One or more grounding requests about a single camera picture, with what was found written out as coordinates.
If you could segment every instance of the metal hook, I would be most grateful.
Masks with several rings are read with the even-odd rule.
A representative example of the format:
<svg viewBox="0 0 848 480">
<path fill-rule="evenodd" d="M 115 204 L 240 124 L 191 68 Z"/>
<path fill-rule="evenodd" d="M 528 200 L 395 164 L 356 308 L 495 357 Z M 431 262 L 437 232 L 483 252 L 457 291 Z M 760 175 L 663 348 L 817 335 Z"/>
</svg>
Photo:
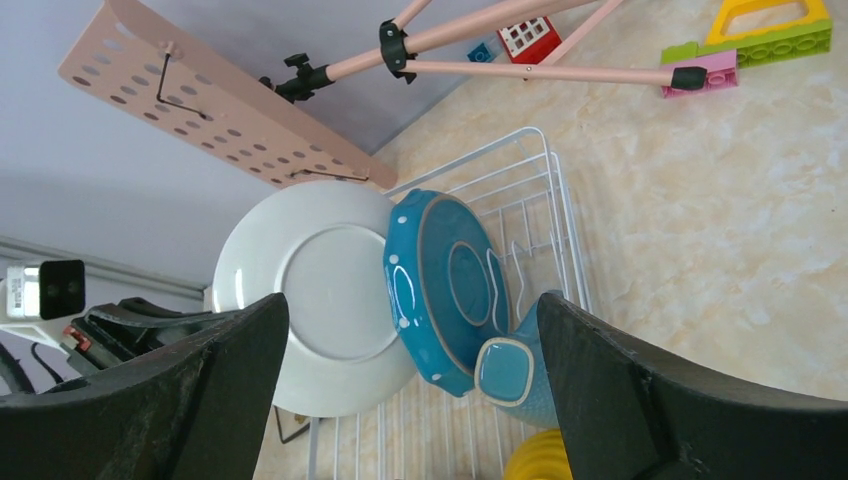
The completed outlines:
<svg viewBox="0 0 848 480">
<path fill-rule="evenodd" d="M 571 284 L 568 281 L 568 272 L 565 271 L 565 266 L 562 264 L 562 253 L 559 250 L 559 245 L 556 241 L 556 236 L 554 232 L 548 232 L 548 235 L 551 236 L 551 249 L 554 252 L 554 260 L 556 262 L 557 267 L 557 276 L 559 277 L 559 284 L 562 285 L 562 291 L 565 293 L 565 298 L 569 301 L 571 300 Z"/>
<path fill-rule="evenodd" d="M 515 318 L 521 318 L 521 300 L 524 298 L 524 274 L 521 272 L 521 265 L 518 263 L 518 253 L 523 253 L 527 250 L 518 245 L 515 240 L 512 241 L 509 249 L 512 252 L 512 261 L 515 263 L 515 270 L 518 272 L 518 281 L 521 283 L 521 288 L 518 290 L 518 299 L 515 301 Z"/>
<path fill-rule="evenodd" d="M 494 305 L 492 305 L 492 323 L 495 325 L 495 330 L 497 330 L 501 335 L 506 335 L 509 331 L 504 332 L 498 326 L 498 284 L 495 281 L 495 269 L 492 267 L 492 257 L 495 257 L 495 262 L 498 261 L 498 256 L 495 255 L 495 251 L 491 248 L 486 249 L 486 263 L 489 265 L 489 277 L 492 281 L 492 290 L 495 292 L 495 298 L 493 299 Z M 507 330 L 509 330 L 509 313 L 507 313 Z"/>
</svg>

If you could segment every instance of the yellow object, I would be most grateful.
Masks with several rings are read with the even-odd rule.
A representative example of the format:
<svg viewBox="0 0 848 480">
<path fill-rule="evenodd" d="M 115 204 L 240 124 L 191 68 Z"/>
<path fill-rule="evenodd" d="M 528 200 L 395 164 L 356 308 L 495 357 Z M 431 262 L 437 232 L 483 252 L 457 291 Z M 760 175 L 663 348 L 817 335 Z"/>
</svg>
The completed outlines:
<svg viewBox="0 0 848 480">
<path fill-rule="evenodd" d="M 758 12 L 767 8 L 779 7 L 781 5 L 790 5 L 800 3 L 803 5 L 807 14 L 798 20 L 784 22 L 778 25 L 769 27 L 757 28 L 747 32 L 727 35 L 727 29 L 730 22 L 740 15 Z M 710 33 L 707 35 L 705 45 L 720 45 L 726 42 L 742 40 L 748 37 L 758 37 L 769 33 L 775 33 L 781 30 L 786 30 L 792 27 L 810 25 L 822 20 L 829 20 L 830 15 L 827 13 L 827 7 L 823 0 L 724 0 L 724 3 L 719 9 Z"/>
<path fill-rule="evenodd" d="M 573 480 L 559 430 L 537 433 L 512 454 L 504 480 Z"/>
</svg>

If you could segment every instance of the dish rack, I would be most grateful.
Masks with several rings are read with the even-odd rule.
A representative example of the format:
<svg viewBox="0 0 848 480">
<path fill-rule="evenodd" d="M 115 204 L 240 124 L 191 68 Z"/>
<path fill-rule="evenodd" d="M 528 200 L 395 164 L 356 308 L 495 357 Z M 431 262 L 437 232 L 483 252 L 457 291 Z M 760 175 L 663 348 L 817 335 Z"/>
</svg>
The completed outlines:
<svg viewBox="0 0 848 480">
<path fill-rule="evenodd" d="M 398 201 L 414 188 L 454 195 L 477 214 L 506 276 L 512 328 L 548 290 L 591 311 L 568 184 L 540 130 L 517 130 L 386 196 Z M 538 431 L 476 390 L 454 398 L 416 375 L 370 412 L 311 419 L 308 436 L 280 446 L 278 478 L 502 478 L 512 452 Z"/>
</svg>

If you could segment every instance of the black tripod clamp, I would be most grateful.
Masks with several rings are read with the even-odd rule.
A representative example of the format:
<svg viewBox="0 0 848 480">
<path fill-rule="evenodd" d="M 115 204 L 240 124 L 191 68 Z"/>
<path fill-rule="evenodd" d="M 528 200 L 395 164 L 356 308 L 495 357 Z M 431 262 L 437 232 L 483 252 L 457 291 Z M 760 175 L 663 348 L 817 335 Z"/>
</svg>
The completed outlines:
<svg viewBox="0 0 848 480">
<path fill-rule="evenodd" d="M 380 54 L 383 56 L 383 62 L 395 78 L 403 78 L 409 85 L 418 75 L 401 70 L 406 68 L 407 60 L 415 60 L 418 55 L 406 51 L 406 45 L 403 44 L 406 37 L 406 32 L 395 25 L 394 19 L 380 24 Z"/>
<path fill-rule="evenodd" d="M 332 85 L 333 81 L 327 78 L 327 65 L 312 68 L 309 65 L 309 56 L 305 53 L 292 55 L 285 60 L 287 67 L 297 67 L 295 78 L 276 87 L 268 77 L 262 77 L 259 82 L 274 90 L 277 95 L 285 98 L 290 103 L 302 102 L 315 95 L 315 90 Z"/>
</svg>

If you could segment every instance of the white plate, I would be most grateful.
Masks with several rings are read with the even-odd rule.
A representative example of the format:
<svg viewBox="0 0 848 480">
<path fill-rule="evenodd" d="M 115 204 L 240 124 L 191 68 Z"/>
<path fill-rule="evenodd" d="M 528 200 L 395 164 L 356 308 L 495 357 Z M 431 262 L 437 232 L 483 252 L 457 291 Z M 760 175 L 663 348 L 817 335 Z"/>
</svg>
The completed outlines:
<svg viewBox="0 0 848 480">
<path fill-rule="evenodd" d="M 382 270 L 392 207 L 360 185 L 302 183 L 262 201 L 227 239 L 212 284 L 215 310 L 273 292 L 288 300 L 274 405 L 310 417 L 349 415 L 388 399 L 415 374 Z"/>
</svg>

